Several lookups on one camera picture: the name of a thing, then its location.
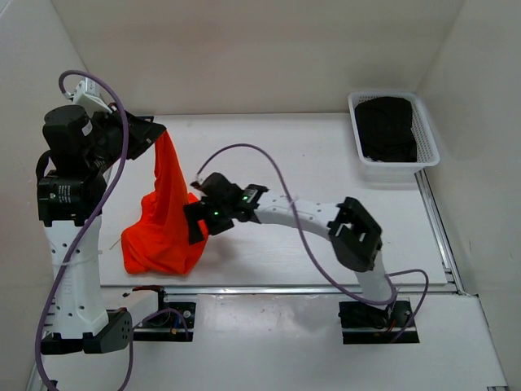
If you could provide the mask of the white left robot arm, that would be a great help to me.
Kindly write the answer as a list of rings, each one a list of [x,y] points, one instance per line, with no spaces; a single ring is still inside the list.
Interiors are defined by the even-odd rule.
[[[40,354],[105,354],[130,343],[130,312],[106,308],[101,292],[104,175],[118,160],[140,157],[165,131],[141,117],[128,115],[124,121],[117,111],[89,114],[79,105],[44,116],[42,133],[49,149],[37,164],[37,209],[58,286],[51,299],[54,318],[46,335],[37,338]]]

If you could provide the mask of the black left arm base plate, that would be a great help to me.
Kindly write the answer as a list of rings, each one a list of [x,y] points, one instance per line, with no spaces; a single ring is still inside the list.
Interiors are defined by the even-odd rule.
[[[196,302],[169,298],[160,285],[124,292],[119,307],[131,314],[134,341],[192,342],[194,339]]]

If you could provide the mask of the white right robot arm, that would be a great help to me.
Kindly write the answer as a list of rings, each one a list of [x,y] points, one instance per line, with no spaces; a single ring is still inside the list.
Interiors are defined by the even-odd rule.
[[[234,184],[224,190],[200,189],[201,200],[183,207],[190,244],[203,241],[201,226],[206,227],[208,235],[228,231],[236,222],[294,228],[322,276],[347,296],[365,304],[366,317],[371,323],[383,326],[394,317],[397,292],[383,266],[382,228],[358,200],[348,197],[338,204],[295,200],[253,184],[244,189]],[[340,287],[325,272],[311,254],[305,233],[331,243],[339,264],[355,273],[361,295]]]

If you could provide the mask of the orange shorts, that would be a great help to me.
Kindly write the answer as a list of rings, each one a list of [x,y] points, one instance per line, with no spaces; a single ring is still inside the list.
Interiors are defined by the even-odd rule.
[[[202,257],[208,230],[200,223],[204,240],[190,244],[183,207],[198,201],[187,190],[177,152],[167,132],[155,142],[154,191],[141,201],[140,219],[121,233],[125,271],[131,275],[159,272],[188,275]]]

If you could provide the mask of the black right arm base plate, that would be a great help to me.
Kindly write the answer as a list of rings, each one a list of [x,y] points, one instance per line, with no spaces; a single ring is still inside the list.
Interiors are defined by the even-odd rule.
[[[385,309],[359,301],[341,301],[339,320],[344,345],[418,344],[409,301],[399,300]]]

